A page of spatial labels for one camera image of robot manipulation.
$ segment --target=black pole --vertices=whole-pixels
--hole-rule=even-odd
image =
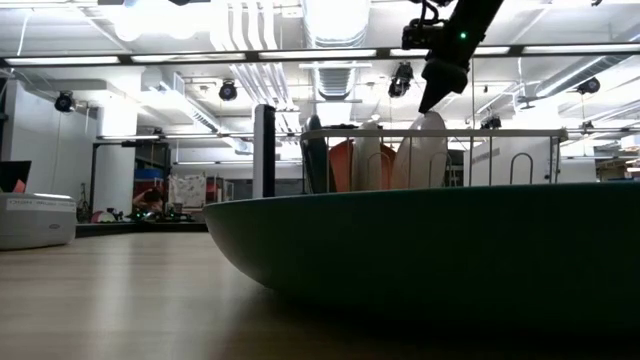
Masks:
[[[93,193],[96,191],[96,159],[100,144],[93,144],[93,153],[91,154],[91,186],[89,187],[89,216],[93,216]]]
[[[162,204],[165,213],[167,212],[167,204],[169,202],[169,175],[171,174],[171,147],[168,143],[162,144],[164,148],[164,164],[162,173],[164,175],[164,185],[162,187]]]
[[[276,192],[276,109],[258,105],[253,124],[253,198],[274,197]]]

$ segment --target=dish rack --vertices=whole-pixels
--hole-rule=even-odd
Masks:
[[[541,165],[540,159],[535,158],[541,156],[540,152],[536,154],[530,154],[527,151],[517,152],[511,156],[508,183],[506,179],[503,182],[495,183],[494,158],[500,155],[500,147],[494,146],[496,138],[543,140],[545,146],[548,146],[545,149],[548,152],[545,151],[542,155],[546,157],[546,159],[542,159],[545,164]],[[478,171],[480,163],[486,161],[486,165],[482,164],[481,166],[486,166],[483,171],[488,171],[489,175],[488,183],[483,185],[507,185],[514,184],[516,162],[521,164],[521,161],[526,160],[529,184],[534,183],[534,170],[542,166],[545,166],[544,170],[548,171],[546,172],[548,175],[544,177],[545,183],[553,184],[558,182],[558,174],[560,173],[559,144],[567,138],[568,134],[565,129],[364,130],[323,128],[311,130],[300,136],[303,153],[303,182],[310,193],[476,186],[477,184],[473,182],[474,172]],[[369,145],[372,144],[371,140],[374,141],[373,144],[376,144],[375,139],[379,139],[380,150],[363,154],[359,143],[364,143],[364,139],[369,141]],[[461,165],[459,160],[454,164],[451,151],[446,146],[445,151],[429,152],[427,149],[428,145],[433,142],[449,144],[452,141],[460,143],[468,141],[469,144],[484,142],[488,146],[484,146],[485,144],[476,148],[468,146],[464,151],[464,165]],[[462,181],[459,174],[464,174]],[[373,186],[363,188],[363,183],[373,183]]]

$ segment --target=teal basin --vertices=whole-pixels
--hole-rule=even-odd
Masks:
[[[423,324],[602,334],[640,329],[637,199],[637,183],[527,185],[204,213],[240,271],[304,301]]]

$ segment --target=fluorescent light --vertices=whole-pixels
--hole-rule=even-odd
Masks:
[[[67,195],[53,195],[53,194],[33,194],[35,196],[40,196],[40,197],[48,197],[48,198],[52,198],[52,199],[66,199],[66,200],[70,200],[71,196],[67,196]]]
[[[479,46],[474,55],[503,55],[511,49],[508,46]]]
[[[175,54],[175,55],[134,55],[131,60],[134,63],[157,63],[157,62],[190,62],[190,61],[242,61],[247,57],[243,53],[221,53],[221,54]]]
[[[72,3],[74,6],[87,7],[97,6],[96,0],[76,0]],[[1,0],[0,9],[30,9],[30,8],[68,8],[67,0]]]
[[[604,44],[604,45],[549,45],[525,46],[525,54],[581,53],[597,54],[610,51],[638,51],[640,44]]]
[[[75,57],[39,57],[39,58],[6,58],[11,66],[28,65],[100,65],[119,64],[117,56],[75,56]]]
[[[277,160],[277,164],[302,164],[300,160]],[[176,165],[252,165],[253,160],[178,161]]]
[[[301,50],[301,51],[272,51],[261,52],[258,57],[262,60],[284,60],[284,59],[350,59],[375,57],[376,50],[368,49],[348,49],[348,50]]]
[[[229,134],[220,134],[220,136],[223,137],[233,137],[233,138],[243,138],[243,137],[247,137],[247,138],[252,138],[254,137],[253,133],[229,133]],[[300,136],[300,133],[278,133],[276,134],[277,138],[284,138],[284,137],[296,137],[296,136]]]
[[[402,50],[402,49],[391,49],[389,54],[393,57],[425,57],[429,53],[429,50],[415,49],[415,50]]]
[[[510,47],[508,46],[480,46],[476,49],[474,55],[502,55],[509,52]],[[429,50],[425,49],[413,49],[413,50],[403,50],[403,49],[391,49],[389,54],[392,57],[425,57],[429,53]]]
[[[165,135],[167,139],[212,139],[220,138],[217,134],[175,134]]]
[[[302,70],[316,70],[316,69],[362,69],[372,67],[372,63],[340,63],[340,62],[324,62],[313,64],[300,64],[298,67]]]
[[[158,140],[159,135],[123,135],[123,136],[101,136],[102,140]]]

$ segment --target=printer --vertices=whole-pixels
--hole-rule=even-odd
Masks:
[[[16,180],[15,163],[0,162],[0,177],[5,186],[0,192],[0,250],[19,250],[65,245],[75,238],[76,203],[70,196],[25,194],[26,176]]]

